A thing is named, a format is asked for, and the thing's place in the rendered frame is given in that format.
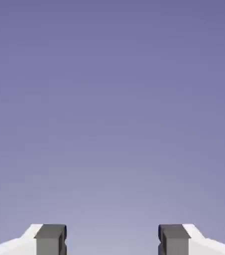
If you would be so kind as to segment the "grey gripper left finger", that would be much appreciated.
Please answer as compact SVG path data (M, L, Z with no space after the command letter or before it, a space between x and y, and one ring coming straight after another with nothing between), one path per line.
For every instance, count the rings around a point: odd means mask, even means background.
M67 226L31 224L19 238L0 244L0 255L67 255Z

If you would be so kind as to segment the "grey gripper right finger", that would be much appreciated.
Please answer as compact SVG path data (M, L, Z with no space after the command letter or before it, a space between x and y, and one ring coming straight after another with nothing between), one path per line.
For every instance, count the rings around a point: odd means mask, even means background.
M158 255L225 255L225 244L203 236L194 224L160 224Z

